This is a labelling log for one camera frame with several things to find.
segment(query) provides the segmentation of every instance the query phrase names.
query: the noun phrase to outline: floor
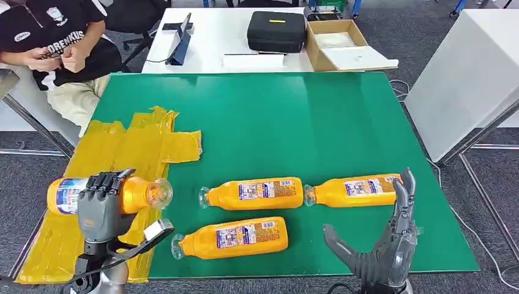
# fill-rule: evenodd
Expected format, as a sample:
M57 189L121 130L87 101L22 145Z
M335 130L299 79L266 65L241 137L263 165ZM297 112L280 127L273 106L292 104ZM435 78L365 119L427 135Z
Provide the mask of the floor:
M388 58L400 60L400 66L388 70L390 79L416 81L454 18L448 14L455 0L364 0L356 20L367 41ZM181 7L199 7L201 0L175 2ZM217 7L224 7L219 0ZM118 44L130 34L109 33ZM138 72L146 52L130 63ZM0 148L16 148L24 141L27 148L50 149L38 135L26 132L0 132ZM499 129L486 142L519 143L515 129ZM519 154L513 151L470 151L470 163L480 176L501 216L516 240L519 240ZM67 161L60 158L0 156L0 274L6 275L45 207L47 186L60 177ZM466 223L474 228L501 268L515 265L510 249L484 207L461 161L456 158L442 169L442 187L449 203ZM420 274L410 276L415 293L513 293L498 279L495 266L470 232L463 230L474 251L481 271L464 274ZM519 285L519 274L510 271L506 279ZM359 288L353 277L313 277L292 279L225 279L205 281L152 281L126 285L127 293L326 293L336 282ZM57 286L32 289L0 287L0 293L58 293ZM346 293L338 288L334 293Z

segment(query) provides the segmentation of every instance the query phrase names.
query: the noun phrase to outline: pants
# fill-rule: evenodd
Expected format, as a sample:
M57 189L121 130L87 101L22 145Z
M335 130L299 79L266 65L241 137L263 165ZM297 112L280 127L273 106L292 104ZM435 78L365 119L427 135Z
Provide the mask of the pants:
M83 83L67 83L47 93L47 101L63 118L81 127L82 137L103 94L108 76Z

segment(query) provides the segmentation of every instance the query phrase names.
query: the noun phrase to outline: cardboard box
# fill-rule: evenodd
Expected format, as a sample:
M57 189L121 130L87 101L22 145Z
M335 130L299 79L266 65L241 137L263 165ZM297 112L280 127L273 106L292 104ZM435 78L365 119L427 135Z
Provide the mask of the cardboard box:
M333 32L347 32L353 44L357 47L368 46L366 39L360 32L359 28L352 20L327 20L327 21L310 21L307 26L307 54L312 64L313 70L316 72L337 71L338 69L330 59L323 53L322 49L315 40L315 35ZM387 66L382 62L380 66L370 66L367 68L355 68L348 70L376 70L396 68L397 66Z

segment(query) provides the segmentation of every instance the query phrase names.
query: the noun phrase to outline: yellow tape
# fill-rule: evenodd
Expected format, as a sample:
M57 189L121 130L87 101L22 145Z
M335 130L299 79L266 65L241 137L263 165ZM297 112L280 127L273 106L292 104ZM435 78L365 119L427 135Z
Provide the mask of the yellow tape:
M201 132L174 133L178 113L153 107L152 113L135 113L125 130L119 121L92 121L79 142L66 177L84 178L100 171L136 168L135 175L153 181L167 177L166 162L194 161L201 154ZM160 212L143 209L120 239L130 244L143 240L143 230L158 219ZM76 216L45 213L25 264L17 277L22 284L46 284L68 281L75 261L83 252L83 237ZM152 251L127 262L129 282L147 282Z

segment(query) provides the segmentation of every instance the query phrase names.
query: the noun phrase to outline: metal pole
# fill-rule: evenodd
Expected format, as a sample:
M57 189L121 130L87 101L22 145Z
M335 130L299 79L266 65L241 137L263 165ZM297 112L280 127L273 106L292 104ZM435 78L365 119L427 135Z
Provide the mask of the metal pole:
M519 87L515 88L514 91L512 91L512 93L509 94L509 96L515 96L515 97L517 97L517 100L512 105L508 106L501 114L499 114L494 120L492 120L490 123L488 123L477 134L475 134L475 136L470 138L467 142L465 142L463 145L461 145L458 149L456 149L456 151L454 151L450 155L440 159L438 161L438 163L445 164L445 163L447 163L447 161L449 161L451 158L453 158L457 154L461 154L461 153L467 151L470 147L472 147L474 144L476 144L481 139L483 139L486 135L488 135L488 133L493 131L502 122L504 122L507 118L509 118L517 110L519 110Z
M517 244L513 240L512 235L508 231L508 228L506 227L505 223L503 222L503 219L499 215L496 207L494 206L494 203L492 203L492 201L490 200L490 197L488 196L487 192L485 191L485 188L483 188L483 185L477 178L476 173L472 169L472 166L470 165L469 161L467 160L467 158L465 157L465 155L463 153L460 153L459 156L460 156L461 161L463 162L463 165L465 166L465 169L469 173L469 176L471 177L472 182L476 186L476 189L477 189L479 195L481 196L481 198L485 202L485 205L487 206L488 210L490 211L492 218L494 219L494 221L496 221L496 223L499 227L499 230L501 231L501 233L503 234L503 236L506 240L506 243L508 243L508 246L512 250L513 256L519 262L519 247L517 247Z
M20 273L21 266L27 259L27 255L29 254L29 249L32 247L32 243L34 242L34 239L36 238L36 234L38 234L38 231L40 230L40 227L43 223L43 217L45 216L45 213L47 212L47 209L45 208L45 211L43 212L42 216L40 216L40 219L38 220L38 223L34 227L34 229L31 232L31 235L29 236L29 239L21 249L21 252L18 256L18 258L15 261L15 264L9 271L9 277L11 277L13 280L16 280L18 277L18 274Z
M519 150L519 145L507 144L474 144L471 149L499 149L499 150Z
M0 154L58 156L58 157L65 156L65 154L63 154L63 152L61 152L61 151L25 150L25 149L0 149Z
M27 109L21 106L18 101L16 101L10 94L6 94L4 96L4 102L18 115L20 115L28 124L31 125L35 130L37 130L40 134L42 134L45 138L47 138L52 144L54 144L58 149L65 154L69 159L72 157L72 151L65 146L65 144L61 143L54 134L52 134L46 127L41 124L32 114L30 114Z

